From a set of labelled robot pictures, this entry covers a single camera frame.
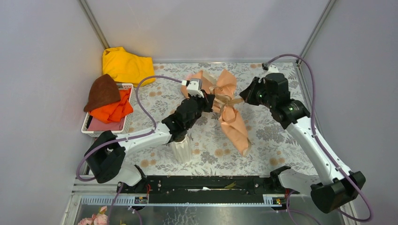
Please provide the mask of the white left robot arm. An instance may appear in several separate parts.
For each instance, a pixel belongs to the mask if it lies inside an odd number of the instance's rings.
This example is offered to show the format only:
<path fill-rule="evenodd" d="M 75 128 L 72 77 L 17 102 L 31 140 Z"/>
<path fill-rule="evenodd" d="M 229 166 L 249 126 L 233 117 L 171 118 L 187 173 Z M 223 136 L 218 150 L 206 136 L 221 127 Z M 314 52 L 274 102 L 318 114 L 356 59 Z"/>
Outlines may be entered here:
<path fill-rule="evenodd" d="M 182 142 L 203 112 L 212 112 L 215 95 L 184 99 L 175 112 L 159 122 L 155 128 L 122 135 L 104 131 L 84 155 L 99 184 L 116 180 L 123 182 L 135 193 L 145 188 L 145 179 L 138 166 L 125 161 L 134 150 L 144 150 L 169 143 Z"/>

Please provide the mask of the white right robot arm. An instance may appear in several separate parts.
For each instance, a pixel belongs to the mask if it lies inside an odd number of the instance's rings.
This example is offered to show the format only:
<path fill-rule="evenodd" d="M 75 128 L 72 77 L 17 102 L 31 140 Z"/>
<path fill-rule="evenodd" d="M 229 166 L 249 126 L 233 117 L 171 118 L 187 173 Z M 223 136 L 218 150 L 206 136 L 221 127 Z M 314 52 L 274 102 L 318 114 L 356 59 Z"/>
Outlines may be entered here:
<path fill-rule="evenodd" d="M 277 169 L 269 180 L 275 193 L 286 188 L 310 196 L 317 208 L 330 213 L 359 195 L 366 178 L 362 172 L 353 172 L 334 153 L 320 135 L 314 135 L 311 115 L 305 105 L 291 98 L 288 80 L 282 73 L 271 73 L 263 78 L 254 77 L 240 97 L 250 105 L 264 105 L 273 119 L 280 123 L 299 144 L 312 162 L 318 177 L 312 177 L 289 169 Z"/>

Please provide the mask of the flower bouquet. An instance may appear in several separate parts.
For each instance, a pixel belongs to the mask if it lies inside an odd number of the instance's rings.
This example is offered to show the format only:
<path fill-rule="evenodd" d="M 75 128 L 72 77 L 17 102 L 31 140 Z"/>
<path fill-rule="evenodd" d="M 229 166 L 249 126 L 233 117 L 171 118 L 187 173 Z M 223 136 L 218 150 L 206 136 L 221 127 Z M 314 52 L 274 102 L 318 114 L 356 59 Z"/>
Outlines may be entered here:
<path fill-rule="evenodd" d="M 226 137 L 232 142 L 240 155 L 246 157 L 252 147 L 249 140 L 245 122 L 236 109 L 236 105 L 243 102 L 240 97 L 235 97 L 237 88 L 236 77 L 224 69 L 215 78 L 208 72 L 201 70 L 195 74 L 188 75 L 186 80 L 201 79 L 202 89 L 207 94 L 214 94 L 213 112 L 218 114 L 218 121 Z"/>

